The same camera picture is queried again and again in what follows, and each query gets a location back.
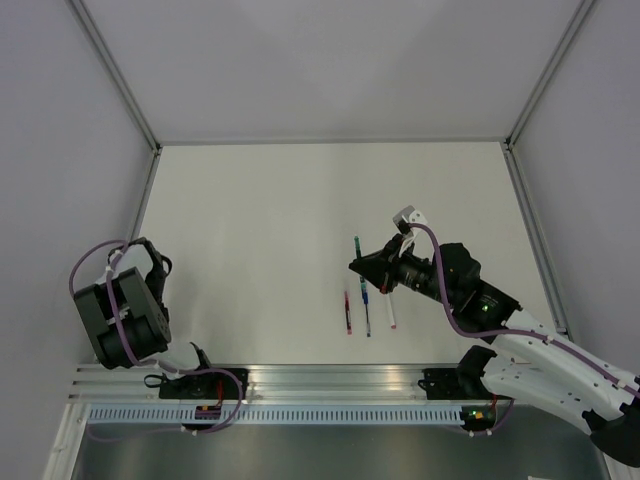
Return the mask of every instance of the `perforated metal strip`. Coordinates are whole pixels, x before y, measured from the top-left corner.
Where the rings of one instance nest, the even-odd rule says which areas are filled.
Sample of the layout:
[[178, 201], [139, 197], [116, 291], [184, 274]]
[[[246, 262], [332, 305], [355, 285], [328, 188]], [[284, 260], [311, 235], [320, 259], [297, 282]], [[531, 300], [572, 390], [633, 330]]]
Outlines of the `perforated metal strip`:
[[[308, 406], [243, 405], [234, 423], [240, 425], [461, 425], [459, 406]], [[222, 409], [220, 421], [233, 411]], [[96, 404], [89, 423], [210, 424], [194, 405]]]

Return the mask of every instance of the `white work surface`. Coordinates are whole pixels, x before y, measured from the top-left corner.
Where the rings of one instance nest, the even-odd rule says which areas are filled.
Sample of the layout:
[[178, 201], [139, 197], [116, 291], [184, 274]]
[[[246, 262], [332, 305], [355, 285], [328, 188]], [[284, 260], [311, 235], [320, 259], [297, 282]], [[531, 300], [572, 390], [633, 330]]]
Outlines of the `white work surface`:
[[[369, 285], [365, 335], [347, 268], [353, 237], [365, 255], [382, 248], [409, 204], [440, 243], [464, 243], [484, 280], [553, 326], [498, 143], [165, 147], [141, 234], [173, 260], [164, 299], [174, 338], [214, 363], [459, 361], [472, 342], [442, 305], [404, 287], [392, 295], [392, 330]], [[431, 258], [426, 235], [415, 253]]]

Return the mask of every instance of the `gray floor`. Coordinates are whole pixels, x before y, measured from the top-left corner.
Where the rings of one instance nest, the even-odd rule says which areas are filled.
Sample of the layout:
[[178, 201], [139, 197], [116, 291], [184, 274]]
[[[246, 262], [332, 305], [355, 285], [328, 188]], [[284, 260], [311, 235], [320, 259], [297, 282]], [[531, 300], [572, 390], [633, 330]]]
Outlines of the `gray floor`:
[[[101, 436], [149, 426], [92, 427]], [[518, 408], [491, 438], [441, 427], [235, 426], [207, 437], [160, 434], [85, 441], [76, 480], [608, 479], [588, 437]]]

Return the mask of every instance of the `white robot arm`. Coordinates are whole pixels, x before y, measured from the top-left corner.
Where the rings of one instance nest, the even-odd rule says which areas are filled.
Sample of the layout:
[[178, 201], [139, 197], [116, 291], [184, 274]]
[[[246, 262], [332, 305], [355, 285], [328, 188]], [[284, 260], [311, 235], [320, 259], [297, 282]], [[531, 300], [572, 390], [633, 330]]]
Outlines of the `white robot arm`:
[[[519, 302], [480, 279], [480, 264], [461, 243], [439, 246], [425, 217], [409, 206], [394, 217], [400, 234], [349, 268], [388, 294], [402, 284], [444, 306], [452, 328], [530, 362], [515, 364], [474, 346], [456, 369], [467, 392], [507, 396], [556, 415], [590, 436], [612, 458], [640, 467], [640, 378], [548, 329]], [[425, 231], [432, 261], [413, 255]]]

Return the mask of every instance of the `red pen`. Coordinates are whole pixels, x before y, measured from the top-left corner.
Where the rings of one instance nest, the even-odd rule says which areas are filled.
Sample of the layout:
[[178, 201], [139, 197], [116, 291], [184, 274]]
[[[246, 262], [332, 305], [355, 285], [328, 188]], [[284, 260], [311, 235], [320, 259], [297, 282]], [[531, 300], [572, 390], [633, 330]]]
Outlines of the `red pen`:
[[351, 335], [351, 309], [349, 308], [349, 293], [344, 291], [344, 314], [347, 318], [347, 335]]

